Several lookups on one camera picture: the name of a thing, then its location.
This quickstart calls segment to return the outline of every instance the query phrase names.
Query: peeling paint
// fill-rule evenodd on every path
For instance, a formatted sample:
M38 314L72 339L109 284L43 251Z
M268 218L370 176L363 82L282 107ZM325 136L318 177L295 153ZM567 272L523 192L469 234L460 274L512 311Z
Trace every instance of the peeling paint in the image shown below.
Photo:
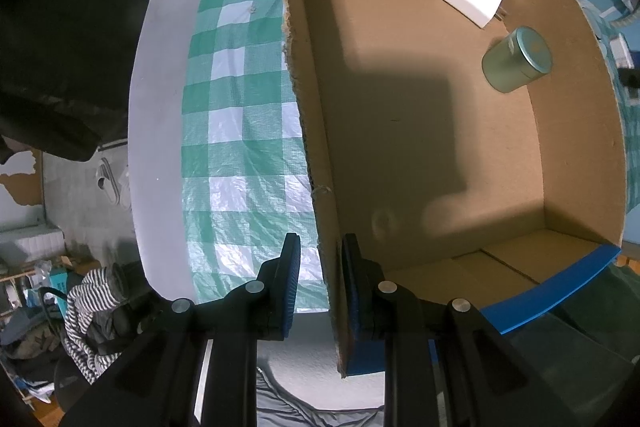
M11 176L12 174L35 174L36 156L31 151L20 151L0 165L0 174Z
M21 229L44 221L41 204L18 204L0 184L0 230Z

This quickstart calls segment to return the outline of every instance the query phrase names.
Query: gray blanket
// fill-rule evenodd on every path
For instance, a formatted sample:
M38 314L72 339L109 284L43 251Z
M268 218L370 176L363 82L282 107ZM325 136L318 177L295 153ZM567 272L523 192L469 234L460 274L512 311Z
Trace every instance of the gray blanket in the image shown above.
M382 427L384 408L319 411L280 389L267 372L256 374L258 427Z

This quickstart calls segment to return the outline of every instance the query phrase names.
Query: tin lid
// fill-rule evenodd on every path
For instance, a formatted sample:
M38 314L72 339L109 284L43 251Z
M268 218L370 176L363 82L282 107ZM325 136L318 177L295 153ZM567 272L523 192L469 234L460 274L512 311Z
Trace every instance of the tin lid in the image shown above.
M551 71L553 61L551 59L551 51L549 51L545 39L543 39L537 31L528 26L517 28L515 33L522 55L529 65L536 70L536 73L531 72L533 76L537 77Z

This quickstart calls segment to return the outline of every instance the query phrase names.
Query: wall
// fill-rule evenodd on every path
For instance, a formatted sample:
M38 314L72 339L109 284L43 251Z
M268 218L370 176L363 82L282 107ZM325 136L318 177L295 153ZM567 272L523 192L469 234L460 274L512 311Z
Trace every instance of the wall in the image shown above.
M0 232L44 222L40 152L15 153L0 165Z

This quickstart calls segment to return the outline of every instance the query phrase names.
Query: floor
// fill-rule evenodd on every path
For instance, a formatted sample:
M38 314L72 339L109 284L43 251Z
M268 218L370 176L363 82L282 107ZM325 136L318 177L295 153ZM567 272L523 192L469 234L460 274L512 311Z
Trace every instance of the floor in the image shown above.
M103 266L139 258L130 204L112 204L97 186L96 171L107 158L116 180L127 169L127 147L97 152L84 163L44 154L42 172L47 220L65 235L69 253L90 255Z

